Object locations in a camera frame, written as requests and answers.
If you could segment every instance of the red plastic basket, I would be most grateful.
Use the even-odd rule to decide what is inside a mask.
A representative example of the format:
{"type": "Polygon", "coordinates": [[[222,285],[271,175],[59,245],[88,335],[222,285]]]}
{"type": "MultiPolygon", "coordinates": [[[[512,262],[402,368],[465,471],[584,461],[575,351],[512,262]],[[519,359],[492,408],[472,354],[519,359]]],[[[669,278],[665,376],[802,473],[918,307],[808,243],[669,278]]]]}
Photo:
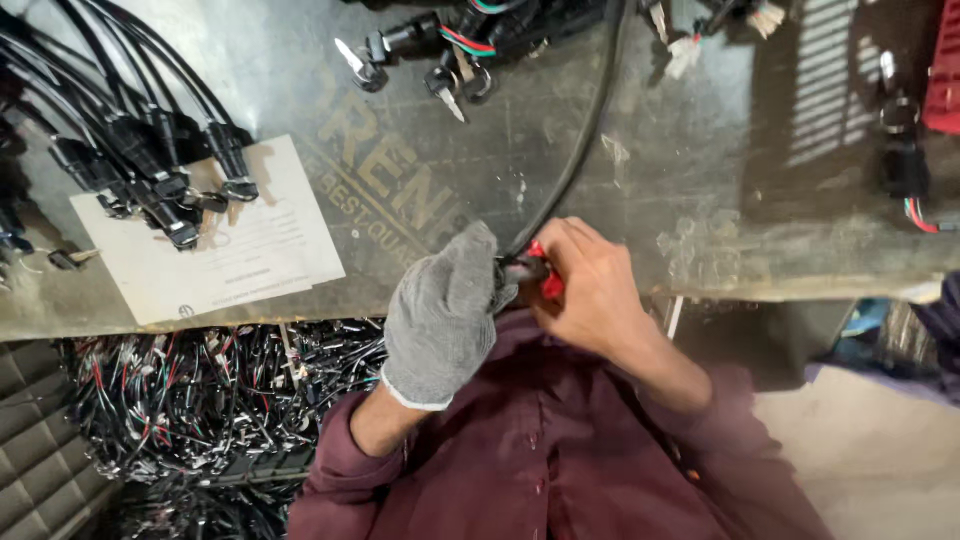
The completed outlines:
{"type": "Polygon", "coordinates": [[[960,134],[960,0],[944,5],[926,87],[924,123],[931,130],[960,134]]]}

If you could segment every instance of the paper sheet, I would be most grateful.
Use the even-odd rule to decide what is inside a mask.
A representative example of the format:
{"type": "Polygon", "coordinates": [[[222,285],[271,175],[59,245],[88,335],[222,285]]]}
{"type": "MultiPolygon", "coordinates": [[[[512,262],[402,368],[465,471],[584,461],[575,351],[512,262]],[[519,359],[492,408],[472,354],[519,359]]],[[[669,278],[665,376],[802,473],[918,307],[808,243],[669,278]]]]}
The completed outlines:
{"type": "MultiPolygon", "coordinates": [[[[93,243],[140,325],[310,289],[346,275],[290,136],[245,150],[260,189],[253,203],[206,212],[197,249],[179,253],[139,219],[106,217],[95,194],[72,197],[93,243]]],[[[214,160],[188,167],[190,183],[216,191],[214,160]]]]}

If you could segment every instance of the person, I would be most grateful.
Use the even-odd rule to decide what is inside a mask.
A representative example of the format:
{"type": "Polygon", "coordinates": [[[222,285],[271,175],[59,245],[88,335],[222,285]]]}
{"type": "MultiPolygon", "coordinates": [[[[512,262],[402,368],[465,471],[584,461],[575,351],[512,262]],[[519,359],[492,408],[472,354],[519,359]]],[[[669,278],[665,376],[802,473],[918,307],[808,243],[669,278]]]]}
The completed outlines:
{"type": "Polygon", "coordinates": [[[749,374],[673,347],[627,249],[577,218],[538,241],[563,295],[525,288],[495,325],[515,292],[486,226],[410,268],[381,381],[325,415],[289,538],[830,538],[749,374]]]}

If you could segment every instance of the dirty metal surface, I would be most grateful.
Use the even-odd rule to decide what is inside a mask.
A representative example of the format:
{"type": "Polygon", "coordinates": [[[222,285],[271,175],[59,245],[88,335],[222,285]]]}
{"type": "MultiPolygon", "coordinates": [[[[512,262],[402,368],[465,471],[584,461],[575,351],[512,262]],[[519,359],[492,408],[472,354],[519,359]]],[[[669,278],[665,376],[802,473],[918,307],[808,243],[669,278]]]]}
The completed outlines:
{"type": "MultiPolygon", "coordinates": [[[[63,273],[28,259],[10,271],[13,294],[0,297],[0,340],[382,314],[404,270],[469,220],[484,219],[501,243],[513,239],[566,163],[602,58],[595,31],[499,68],[498,91],[481,107],[464,105],[462,125],[423,88],[432,62],[405,62],[385,90],[364,94],[333,45],[359,44],[423,8],[121,4],[165,36],[257,139],[293,136],[348,276],[139,328],[100,260],[63,273]]],[[[913,81],[925,78],[938,4],[799,0],[767,42],[747,30],[703,41],[699,64],[680,81],[663,79],[666,53],[633,17],[607,121],[563,214],[625,242],[644,291],[783,300],[922,290],[960,266],[960,250],[955,236],[914,229],[876,187],[869,81],[882,49],[913,81]]],[[[49,3],[0,5],[81,47],[49,3]]],[[[682,30],[703,8],[674,1],[667,11],[682,30]]],[[[19,130],[33,146],[21,159],[36,201],[24,215],[28,238],[93,247],[68,202],[78,189],[30,123],[19,130]]],[[[957,145],[929,142],[929,217],[958,216],[957,145]]]]}

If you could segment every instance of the gloved hand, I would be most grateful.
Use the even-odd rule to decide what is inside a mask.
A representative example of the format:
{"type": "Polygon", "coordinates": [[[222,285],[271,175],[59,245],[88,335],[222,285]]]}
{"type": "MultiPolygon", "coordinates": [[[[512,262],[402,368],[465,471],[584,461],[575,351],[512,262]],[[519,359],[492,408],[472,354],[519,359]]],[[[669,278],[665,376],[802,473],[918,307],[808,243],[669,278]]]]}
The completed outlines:
{"type": "Polygon", "coordinates": [[[381,378],[404,406],[444,410],[496,341],[493,316],[516,296],[496,288],[496,237],[483,222],[407,270],[390,302],[381,378]]]}

